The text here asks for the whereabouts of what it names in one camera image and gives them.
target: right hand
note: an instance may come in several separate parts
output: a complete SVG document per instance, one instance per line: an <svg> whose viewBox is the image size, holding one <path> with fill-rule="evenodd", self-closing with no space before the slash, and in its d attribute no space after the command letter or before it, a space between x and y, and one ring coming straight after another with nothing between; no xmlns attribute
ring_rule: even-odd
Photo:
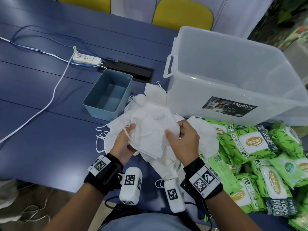
<svg viewBox="0 0 308 231"><path fill-rule="evenodd" d="M199 157L199 135L186 120L178 122L181 130L181 139L175 137L170 130L165 130L165 135L170 146L184 167Z"/></svg>

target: table surface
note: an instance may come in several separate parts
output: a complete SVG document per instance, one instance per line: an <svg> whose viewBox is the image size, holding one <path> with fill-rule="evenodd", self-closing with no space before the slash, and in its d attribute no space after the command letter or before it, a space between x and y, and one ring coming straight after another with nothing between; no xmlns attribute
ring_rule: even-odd
<svg viewBox="0 0 308 231"><path fill-rule="evenodd" d="M26 25L37 25L51 32L83 38L96 54L149 67L155 70L151 83L163 79L168 54L177 31L132 19L96 12L49 0L0 0L0 34L10 39ZM31 27L20 35L18 43L70 58L73 50L63 44L85 49L82 42L54 37L48 31ZM42 109L66 63L39 53L20 50L0 41L0 139L18 128ZM100 76L96 69L70 66L59 84L53 103L29 124L0 144L0 175L53 188L76 192L87 175L88 166L98 157L95 150L96 127L107 121L93 118L82 101ZM145 84L133 81L133 94L143 94ZM172 214L164 189L157 189L160 176L140 155L125 165L139 167L143 174L137 207ZM108 197L119 194L115 190ZM185 195L185 201L192 198ZM197 209L187 205L191 218L198 223ZM293 230L282 217L251 213L263 230Z"/></svg>

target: blue plastic box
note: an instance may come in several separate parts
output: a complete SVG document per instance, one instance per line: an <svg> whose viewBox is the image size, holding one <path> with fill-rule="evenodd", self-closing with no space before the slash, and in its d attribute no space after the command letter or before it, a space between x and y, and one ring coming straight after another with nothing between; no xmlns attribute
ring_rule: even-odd
<svg viewBox="0 0 308 231"><path fill-rule="evenodd" d="M112 121L123 113L132 93L133 76L106 69L83 101L91 116Z"/></svg>

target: chair backrest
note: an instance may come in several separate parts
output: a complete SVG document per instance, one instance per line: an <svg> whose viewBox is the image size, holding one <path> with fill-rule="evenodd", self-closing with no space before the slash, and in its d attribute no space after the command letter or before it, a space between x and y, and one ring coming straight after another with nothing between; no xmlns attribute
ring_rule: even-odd
<svg viewBox="0 0 308 231"><path fill-rule="evenodd" d="M208 7L192 0L160 0L152 24L175 30L182 26L210 30L213 13Z"/></svg>
<svg viewBox="0 0 308 231"><path fill-rule="evenodd" d="M78 5L84 8L102 11L105 13L111 12L111 1L110 0L58 0L64 3L70 3Z"/></svg>

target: white power strip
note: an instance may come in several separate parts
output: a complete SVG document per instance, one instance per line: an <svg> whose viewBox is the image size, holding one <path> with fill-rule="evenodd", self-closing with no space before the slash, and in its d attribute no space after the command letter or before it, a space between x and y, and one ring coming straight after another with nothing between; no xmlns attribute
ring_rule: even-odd
<svg viewBox="0 0 308 231"><path fill-rule="evenodd" d="M85 64L91 64L91 65L97 65L97 66L102 65L101 58L86 55L86 54L80 54L78 52L73 56L73 61L76 63L85 63Z"/></svg>

